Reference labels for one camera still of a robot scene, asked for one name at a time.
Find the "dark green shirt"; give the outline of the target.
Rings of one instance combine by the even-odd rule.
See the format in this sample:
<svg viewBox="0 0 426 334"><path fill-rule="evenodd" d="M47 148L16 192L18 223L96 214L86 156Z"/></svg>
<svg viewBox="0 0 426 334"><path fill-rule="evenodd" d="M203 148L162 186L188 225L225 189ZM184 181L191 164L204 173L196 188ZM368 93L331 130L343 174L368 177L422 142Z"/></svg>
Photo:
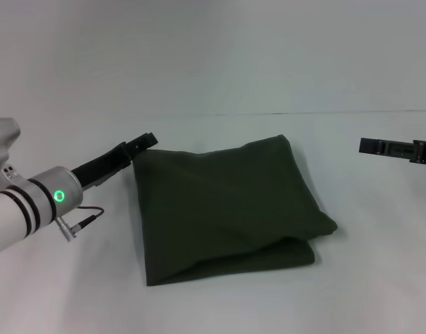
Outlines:
<svg viewBox="0 0 426 334"><path fill-rule="evenodd" d="M307 266L310 240L337 230L282 135L134 160L149 286Z"/></svg>

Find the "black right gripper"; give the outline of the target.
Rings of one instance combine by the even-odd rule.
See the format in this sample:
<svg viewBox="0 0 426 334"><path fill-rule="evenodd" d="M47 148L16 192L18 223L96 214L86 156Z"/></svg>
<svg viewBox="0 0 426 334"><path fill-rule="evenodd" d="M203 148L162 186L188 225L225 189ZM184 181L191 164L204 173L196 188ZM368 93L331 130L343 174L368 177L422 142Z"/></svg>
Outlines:
<svg viewBox="0 0 426 334"><path fill-rule="evenodd" d="M404 143L362 138L358 151L385 157L413 157L413 163L426 165L426 141L413 140L413 143Z"/></svg>

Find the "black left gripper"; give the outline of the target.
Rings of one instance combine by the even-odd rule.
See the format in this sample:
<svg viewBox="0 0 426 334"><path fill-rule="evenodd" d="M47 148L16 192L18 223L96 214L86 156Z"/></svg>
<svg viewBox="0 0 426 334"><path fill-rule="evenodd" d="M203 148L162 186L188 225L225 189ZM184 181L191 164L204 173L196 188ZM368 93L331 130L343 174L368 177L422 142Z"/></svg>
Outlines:
<svg viewBox="0 0 426 334"><path fill-rule="evenodd" d="M145 133L134 140L120 143L109 152L71 170L83 190L99 186L131 164L131 154L140 154L158 144L153 133Z"/></svg>

